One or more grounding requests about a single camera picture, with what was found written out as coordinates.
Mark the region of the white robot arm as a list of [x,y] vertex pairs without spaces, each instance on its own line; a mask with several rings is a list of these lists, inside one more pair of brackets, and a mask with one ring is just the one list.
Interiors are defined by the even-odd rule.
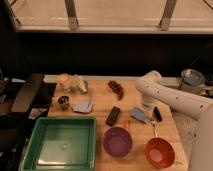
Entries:
[[150,71],[135,81],[144,106],[159,100],[198,121],[188,171],[213,171],[213,99],[165,87],[162,76]]

